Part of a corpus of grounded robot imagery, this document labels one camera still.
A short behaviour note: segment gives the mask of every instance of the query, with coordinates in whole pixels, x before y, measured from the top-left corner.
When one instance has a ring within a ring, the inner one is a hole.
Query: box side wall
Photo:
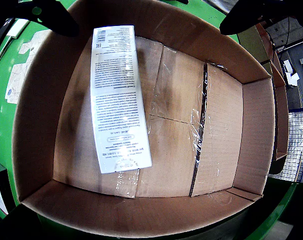
[[[22,87],[12,133],[12,165],[19,201],[53,177],[56,132],[65,91],[93,31],[84,17],[88,11],[85,1],[77,1],[70,8],[79,24],[79,37],[51,32]]]
[[[271,78],[243,85],[243,122],[233,187],[261,195],[273,157],[275,99]]]
[[[269,76],[237,42],[179,8],[151,0],[102,0],[90,4],[92,16],[96,16],[96,9],[104,9],[103,21],[93,19],[92,27],[134,25],[137,36],[158,41],[203,62],[224,66],[228,74],[243,84]]]
[[[287,95],[286,87],[279,86],[276,87],[276,97],[277,97],[277,112],[278,112],[278,141],[277,141],[277,153],[281,152],[286,154],[288,148],[288,104],[287,104]]]
[[[129,199],[52,180],[22,203],[46,218],[88,233],[151,238],[208,226],[238,213],[253,201],[224,190],[195,197]]]

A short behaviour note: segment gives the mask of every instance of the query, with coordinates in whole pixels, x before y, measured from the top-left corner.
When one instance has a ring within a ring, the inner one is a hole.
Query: box flap
[[[257,31],[256,26],[237,34],[239,43],[260,63],[268,61],[262,38]]]
[[[277,97],[277,127],[278,127],[278,138],[277,138],[277,159],[281,157],[281,153],[286,154],[288,148],[288,136],[289,136],[289,126],[288,126],[288,103],[286,95],[286,87],[279,86],[276,87],[276,97]]]
[[[241,147],[243,86],[221,69],[207,65],[207,106],[192,196],[233,185]]]
[[[231,194],[235,194],[237,196],[240,196],[244,199],[248,199],[251,200],[253,202],[256,202],[258,199],[262,198],[262,195],[257,195],[248,191],[243,191],[241,189],[238,189],[236,187],[231,187],[229,189],[226,189],[227,192],[231,193]]]
[[[273,77],[273,81],[275,84],[275,87],[283,87],[285,86],[285,80],[283,78],[283,76],[281,75],[281,73],[277,70],[277,68],[275,67],[275,65],[270,62],[270,66],[271,66],[271,70],[272,70],[272,77]]]
[[[52,180],[22,203],[50,220],[88,233],[151,238],[203,228],[253,202],[224,190],[195,197],[130,199],[97,194]]]
[[[242,86],[243,121],[233,187],[261,195],[272,161],[275,141],[275,99],[272,79]]]

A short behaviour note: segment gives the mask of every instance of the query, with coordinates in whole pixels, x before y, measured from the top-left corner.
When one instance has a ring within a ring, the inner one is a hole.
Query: cardboard
[[[232,187],[243,127],[242,84],[207,65],[207,107],[192,196]]]
[[[275,100],[272,80],[245,84],[242,87],[242,94],[242,135],[233,186],[262,195],[275,140]]]
[[[209,196],[129,199],[80,190],[55,180],[23,202],[60,224],[119,238],[159,237],[199,229],[253,203],[225,190]]]
[[[136,197],[189,195],[196,156],[192,131],[199,129],[203,81],[202,61],[163,47],[149,117],[152,167],[139,170]]]
[[[277,161],[288,154],[288,103],[286,94],[286,84],[283,76],[272,62],[265,63],[263,67],[272,74],[274,92],[276,97],[276,122],[277,122],[277,141],[274,147],[273,160]]]
[[[62,104],[53,179],[97,193],[133,198],[139,170],[102,174],[98,164],[89,89],[91,47],[92,37],[79,57]],[[136,37],[136,49],[146,112],[151,105],[163,45]]]

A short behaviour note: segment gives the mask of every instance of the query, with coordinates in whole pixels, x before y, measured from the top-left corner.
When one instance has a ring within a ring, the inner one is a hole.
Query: green table
[[[65,8],[68,8],[74,1],[75,0],[61,0],[61,3]],[[164,2],[190,12],[217,28],[225,18],[223,13],[202,0],[189,0],[188,5],[177,1]],[[7,51],[0,60],[0,164],[7,168],[10,187],[16,205],[18,205],[19,202],[17,200],[12,166],[12,128],[16,104],[7,103],[5,100],[5,93],[13,65],[25,63],[29,55],[29,51],[25,54],[18,54],[22,44],[29,42],[35,32],[45,29],[47,28],[38,23],[30,22],[26,29],[21,33],[20,37],[11,42]],[[236,35],[231,37],[238,42]],[[0,209],[0,217],[4,218],[5,216],[6,215]]]

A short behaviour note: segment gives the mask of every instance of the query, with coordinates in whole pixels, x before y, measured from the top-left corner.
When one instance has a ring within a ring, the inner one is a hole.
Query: clear packing tape
[[[209,63],[209,65],[214,72],[216,72],[215,69],[226,70],[222,65],[213,63]],[[177,167],[178,172],[169,171],[168,173],[174,179],[173,184],[182,186],[184,185],[183,181],[189,184],[189,192],[186,194],[185,191],[182,191],[181,196],[209,194],[227,188],[217,186],[220,176],[220,158],[217,157],[217,153],[220,149],[215,148],[215,143],[213,143],[216,141],[217,129],[212,128],[212,123],[217,121],[217,118],[216,116],[212,118],[206,111],[207,96],[212,87],[211,76],[208,75],[207,68],[207,63],[164,46],[153,90],[150,113],[146,115],[153,167],[156,168],[155,165],[159,164],[157,162],[159,160],[155,158],[155,149],[164,155],[169,155],[171,159],[168,159],[168,161],[172,161],[172,165],[176,167],[181,165]],[[168,142],[168,147],[155,146],[152,140],[155,137],[154,132],[159,135],[164,134],[161,133],[160,126],[164,132],[170,134],[172,143]],[[201,158],[204,133],[206,144],[209,144],[205,148],[211,148],[211,156],[205,155]],[[202,177],[196,178],[200,161],[202,161],[202,169],[206,171],[203,174],[206,175],[205,179]],[[179,169],[187,172],[188,176],[185,177],[182,172],[179,172]],[[193,194],[195,183],[201,191],[197,190],[199,193]]]

